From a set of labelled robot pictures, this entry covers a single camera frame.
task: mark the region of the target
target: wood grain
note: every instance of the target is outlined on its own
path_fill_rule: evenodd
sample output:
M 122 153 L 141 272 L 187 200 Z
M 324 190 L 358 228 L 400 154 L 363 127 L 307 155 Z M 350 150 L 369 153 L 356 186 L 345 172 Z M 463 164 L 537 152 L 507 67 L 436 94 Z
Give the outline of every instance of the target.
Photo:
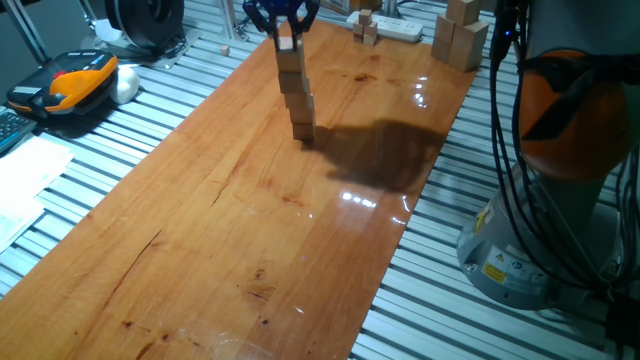
M 474 77 L 429 54 L 317 21 L 302 144 L 261 44 L 0 300 L 0 358 L 345 358 Z

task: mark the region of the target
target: small wooden cube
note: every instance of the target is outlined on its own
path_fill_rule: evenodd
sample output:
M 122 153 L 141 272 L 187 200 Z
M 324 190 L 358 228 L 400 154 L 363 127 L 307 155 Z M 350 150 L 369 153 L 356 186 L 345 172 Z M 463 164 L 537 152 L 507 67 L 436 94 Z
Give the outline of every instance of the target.
M 489 24 L 484 21 L 477 21 L 467 26 L 456 24 L 451 45 L 468 52 L 482 52 L 488 32 Z
M 309 107 L 308 93 L 284 94 L 284 104 L 287 109 L 306 108 Z
M 480 0 L 449 0 L 447 19 L 456 25 L 465 26 L 478 21 Z
M 373 36 L 365 35 L 362 37 L 362 43 L 369 46 L 374 46 L 376 44 L 376 38 Z
M 293 138 L 300 141 L 313 141 L 316 137 L 316 124 L 291 124 Z
M 279 37 L 280 50 L 276 51 L 278 72 L 304 74 L 304 46 L 302 39 L 297 40 L 296 51 L 293 51 L 293 40 L 290 37 Z
M 371 36 L 372 38 L 378 37 L 378 22 L 373 21 L 371 24 L 364 27 L 364 35 Z
M 302 73 L 279 73 L 280 92 L 299 94 L 309 92 L 309 80 Z
M 364 35 L 364 26 L 359 21 L 353 23 L 353 33 L 358 35 Z
M 315 118 L 314 105 L 311 103 L 308 106 L 291 108 L 289 109 L 289 117 L 294 124 L 313 124 Z
M 449 66 L 461 71 L 467 72 L 478 68 L 482 64 L 482 52 L 471 52 L 451 46 L 449 52 Z
M 445 64 L 449 63 L 449 53 L 451 52 L 451 44 L 438 38 L 433 38 L 433 45 L 431 45 L 431 56 L 442 61 Z
M 440 39 L 447 44 L 451 44 L 453 41 L 453 30 L 455 30 L 456 23 L 447 19 L 444 14 L 438 15 L 436 20 L 436 33 L 434 38 Z
M 362 9 L 360 10 L 360 16 L 358 17 L 358 22 L 362 26 L 367 26 L 371 24 L 371 10 Z

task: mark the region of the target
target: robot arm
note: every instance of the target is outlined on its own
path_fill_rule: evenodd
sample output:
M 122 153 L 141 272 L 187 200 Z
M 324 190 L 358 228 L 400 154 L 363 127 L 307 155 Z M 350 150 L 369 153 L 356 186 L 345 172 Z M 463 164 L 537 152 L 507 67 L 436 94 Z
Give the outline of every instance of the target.
M 302 2 L 302 0 L 245 0 L 242 8 L 259 31 L 265 31 L 274 39 L 278 37 L 278 16 L 286 17 L 291 27 L 291 37 L 295 40 L 302 33 L 309 31 L 320 8 L 318 0 L 304 0 L 307 15 L 299 20 L 297 13 Z M 262 16 L 260 7 L 267 11 L 268 18 Z M 296 43 L 293 41 L 294 50 L 296 50 Z M 278 41 L 274 41 L 274 44 L 276 50 L 279 50 Z

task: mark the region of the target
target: white paper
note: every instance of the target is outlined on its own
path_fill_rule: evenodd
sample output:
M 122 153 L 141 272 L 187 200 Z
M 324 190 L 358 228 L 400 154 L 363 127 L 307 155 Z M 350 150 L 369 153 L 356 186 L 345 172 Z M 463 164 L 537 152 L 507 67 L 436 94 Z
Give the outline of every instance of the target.
M 29 137 L 0 158 L 0 199 L 34 198 L 64 172 L 73 156 L 69 148 Z
M 44 212 L 34 199 L 73 159 L 64 146 L 27 136 L 0 158 L 0 253 Z
M 0 253 L 5 251 L 44 212 L 34 199 L 0 199 Z

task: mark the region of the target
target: wooden block stack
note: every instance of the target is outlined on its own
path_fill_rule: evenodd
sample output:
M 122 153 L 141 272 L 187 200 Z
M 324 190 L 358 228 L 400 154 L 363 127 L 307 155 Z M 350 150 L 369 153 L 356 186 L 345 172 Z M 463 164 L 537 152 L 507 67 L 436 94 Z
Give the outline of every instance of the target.
M 482 63 L 489 24 L 478 21 L 481 0 L 449 0 L 436 20 L 431 56 L 462 72 Z
M 276 52 L 280 92 L 289 109 L 293 138 L 312 141 L 316 134 L 316 113 L 313 95 L 309 91 L 309 79 L 304 67 L 304 46 L 302 39 L 297 40 L 293 50 L 290 37 L 278 38 L 280 50 Z
M 378 23 L 371 21 L 371 10 L 360 10 L 358 21 L 353 24 L 353 41 L 373 46 L 378 38 Z

